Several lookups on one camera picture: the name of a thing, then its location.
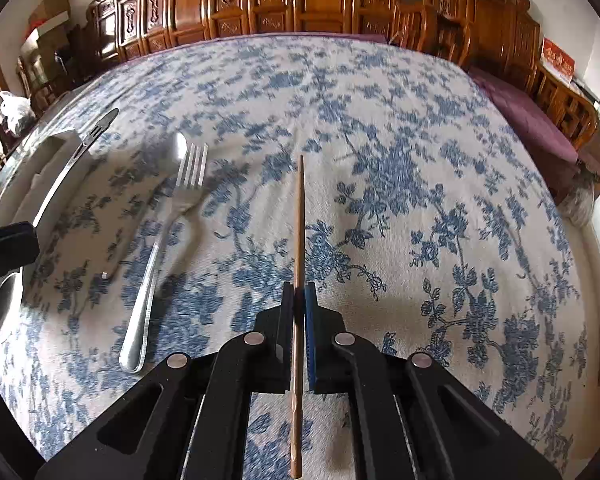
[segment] floral pattern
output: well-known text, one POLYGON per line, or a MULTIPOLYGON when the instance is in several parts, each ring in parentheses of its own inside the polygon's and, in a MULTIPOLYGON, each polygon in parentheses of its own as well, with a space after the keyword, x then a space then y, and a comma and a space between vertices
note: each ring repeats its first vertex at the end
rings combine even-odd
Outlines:
MULTIPOLYGON (((217 351, 280 300, 302 153, 306 275, 320 304, 387 354, 430 352, 564 471, 587 373, 573 257, 530 157, 458 67, 333 38, 197 44, 110 70, 40 136, 87 131, 113 106, 0 345, 1 393, 46 458, 138 380, 118 355, 183 132, 210 145, 205 195, 168 239, 148 367, 175 350, 217 351)), ((350 478, 332 445, 350 431, 346 396, 307 397, 307 474, 350 478)), ((252 399, 245 478, 288 476, 280 402, 252 399)))

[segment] chopstick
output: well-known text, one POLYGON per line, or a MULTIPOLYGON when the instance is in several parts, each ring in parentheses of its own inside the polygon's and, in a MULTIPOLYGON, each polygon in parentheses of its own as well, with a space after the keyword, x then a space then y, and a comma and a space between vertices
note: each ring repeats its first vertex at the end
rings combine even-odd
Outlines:
POLYGON ((291 356, 291 476, 302 476, 302 388, 304 376, 304 158, 298 159, 296 193, 296 261, 294 264, 294 330, 291 356))

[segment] bolt head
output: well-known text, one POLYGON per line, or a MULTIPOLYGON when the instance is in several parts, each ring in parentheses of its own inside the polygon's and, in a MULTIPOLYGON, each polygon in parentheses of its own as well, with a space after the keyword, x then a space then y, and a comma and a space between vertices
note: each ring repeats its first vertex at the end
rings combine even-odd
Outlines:
POLYGON ((411 362, 414 366, 418 368, 429 368, 432 364, 432 359, 429 354, 425 354, 424 352, 418 352, 411 356, 411 362))
POLYGON ((167 366, 169 368, 182 368, 187 364, 187 356, 184 354, 171 354, 167 358, 167 366))
POLYGON ((336 343, 341 346, 350 346, 353 345, 356 341, 356 337, 349 332, 340 332, 336 337, 336 343))
POLYGON ((249 332, 246 336, 244 336, 244 342, 247 345, 257 346, 264 343, 264 335, 260 332, 249 332))

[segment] fork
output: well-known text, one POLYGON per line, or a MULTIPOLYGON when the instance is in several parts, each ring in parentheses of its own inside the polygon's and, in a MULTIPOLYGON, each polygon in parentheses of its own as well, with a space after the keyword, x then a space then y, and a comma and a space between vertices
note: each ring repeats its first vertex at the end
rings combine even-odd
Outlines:
POLYGON ((160 270, 157 265, 158 258, 164 250, 173 223, 179 216, 186 213, 200 201, 202 183, 205 178, 207 151, 207 144, 203 148, 199 148, 187 139, 187 152, 180 161, 176 187, 170 201, 171 211, 162 226, 160 234, 155 239, 142 277, 142 285, 138 291, 134 309, 131 312, 125 340, 120 350, 120 366, 129 373, 138 373, 144 365, 151 305, 154 300, 158 271, 160 270))

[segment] red poster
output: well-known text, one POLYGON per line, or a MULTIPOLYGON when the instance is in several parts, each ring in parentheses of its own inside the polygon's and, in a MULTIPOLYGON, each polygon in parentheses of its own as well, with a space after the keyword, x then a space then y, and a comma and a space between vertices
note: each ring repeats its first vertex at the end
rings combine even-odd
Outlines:
POLYGON ((542 40, 542 62, 566 85, 571 83, 571 78, 576 69, 576 62, 573 57, 546 37, 542 40))

